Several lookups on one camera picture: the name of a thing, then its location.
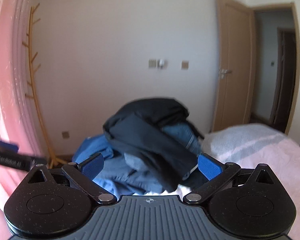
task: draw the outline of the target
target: pile of clothes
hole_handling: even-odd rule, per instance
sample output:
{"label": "pile of clothes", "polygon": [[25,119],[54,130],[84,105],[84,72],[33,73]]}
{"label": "pile of clothes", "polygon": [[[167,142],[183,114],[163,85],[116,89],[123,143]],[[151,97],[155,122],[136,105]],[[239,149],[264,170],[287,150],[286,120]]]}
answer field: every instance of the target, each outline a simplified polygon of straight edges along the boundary
{"label": "pile of clothes", "polygon": [[93,181],[117,198],[173,192],[178,184],[197,188],[208,181],[197,169],[203,136],[188,116],[171,98],[130,102],[107,120],[104,134],[85,139],[72,160],[101,153],[104,168]]}

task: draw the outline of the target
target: black jacket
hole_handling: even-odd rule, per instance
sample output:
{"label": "black jacket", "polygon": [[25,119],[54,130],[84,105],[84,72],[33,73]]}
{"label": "black jacket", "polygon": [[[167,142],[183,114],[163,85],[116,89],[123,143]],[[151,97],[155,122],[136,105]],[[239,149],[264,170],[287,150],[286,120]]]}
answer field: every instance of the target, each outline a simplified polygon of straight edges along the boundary
{"label": "black jacket", "polygon": [[197,157],[160,128],[187,122],[188,115],[187,109],[174,99],[142,99],[123,106],[107,120],[103,130],[114,149],[142,159],[163,188],[173,192],[182,177],[196,166]]}

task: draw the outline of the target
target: black device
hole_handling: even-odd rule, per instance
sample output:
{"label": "black device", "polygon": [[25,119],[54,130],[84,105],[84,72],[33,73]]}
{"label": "black device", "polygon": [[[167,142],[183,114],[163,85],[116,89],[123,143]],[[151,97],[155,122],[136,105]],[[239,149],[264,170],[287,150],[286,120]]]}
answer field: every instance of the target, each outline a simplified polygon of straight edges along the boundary
{"label": "black device", "polygon": [[38,158],[29,155],[21,155],[17,153],[18,146],[0,141],[0,165],[30,171],[31,168],[38,164],[47,164],[44,158]]}
{"label": "black device", "polygon": [[242,169],[215,162],[221,173],[182,202],[176,195],[117,201],[82,174],[93,177],[94,162],[99,164],[96,175],[103,167],[98,153],[59,169],[37,164],[5,204],[11,240],[289,239],[296,208],[267,164]]}

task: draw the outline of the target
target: gray ribbed plate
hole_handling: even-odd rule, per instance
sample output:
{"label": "gray ribbed plate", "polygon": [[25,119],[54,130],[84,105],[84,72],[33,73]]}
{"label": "gray ribbed plate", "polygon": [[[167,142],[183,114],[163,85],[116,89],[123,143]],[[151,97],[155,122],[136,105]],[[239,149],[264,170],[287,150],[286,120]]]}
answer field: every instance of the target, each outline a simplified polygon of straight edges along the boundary
{"label": "gray ribbed plate", "polygon": [[[200,207],[178,196],[123,196],[99,207],[77,231],[58,240],[237,240],[220,231]],[[18,236],[10,240],[23,240]]]}

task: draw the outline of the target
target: metal screw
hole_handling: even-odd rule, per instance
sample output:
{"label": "metal screw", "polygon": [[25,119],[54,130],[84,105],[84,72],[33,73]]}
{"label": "metal screw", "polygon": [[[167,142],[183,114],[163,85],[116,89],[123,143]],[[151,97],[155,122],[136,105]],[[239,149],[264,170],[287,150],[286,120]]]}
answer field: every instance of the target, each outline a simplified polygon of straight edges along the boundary
{"label": "metal screw", "polygon": [[108,194],[108,193],[105,193],[105,194],[101,194],[98,199],[100,199],[101,201],[104,201],[104,202],[109,202],[111,200],[113,200],[113,195],[111,194]]}
{"label": "metal screw", "polygon": [[186,198],[191,202],[195,202],[195,201],[199,201],[201,199],[201,196],[199,194],[192,193],[187,195]]}

